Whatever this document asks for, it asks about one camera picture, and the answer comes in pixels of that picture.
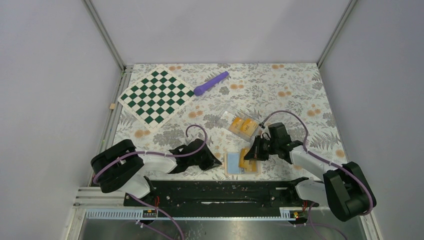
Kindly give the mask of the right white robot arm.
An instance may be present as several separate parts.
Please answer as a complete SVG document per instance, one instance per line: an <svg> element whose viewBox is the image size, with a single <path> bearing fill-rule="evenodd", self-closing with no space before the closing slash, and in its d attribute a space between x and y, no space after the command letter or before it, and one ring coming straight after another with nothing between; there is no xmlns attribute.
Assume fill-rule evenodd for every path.
<svg viewBox="0 0 424 240"><path fill-rule="evenodd" d="M290 182L286 198L293 206L299 206L304 201L315 202L329 207L338 220L346 222L368 214L377 205L370 185L357 163L350 161L337 165L306 150L301 141L291 139L281 122L271 124L268 132L255 136L243 159L267 161L270 156L278 156L318 177L318 180L301 177Z"/></svg>

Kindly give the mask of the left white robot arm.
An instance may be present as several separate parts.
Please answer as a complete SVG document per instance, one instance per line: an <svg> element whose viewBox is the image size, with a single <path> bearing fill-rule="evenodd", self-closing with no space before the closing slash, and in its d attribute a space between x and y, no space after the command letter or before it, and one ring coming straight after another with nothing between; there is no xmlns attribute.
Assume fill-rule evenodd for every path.
<svg viewBox="0 0 424 240"><path fill-rule="evenodd" d="M222 163L199 138L157 154L136 151L133 142L124 139L96 155L90 165L95 174L93 183L99 185L102 193L120 190L148 206L154 202L155 192L146 172L179 174L192 166L207 171L220 167Z"/></svg>

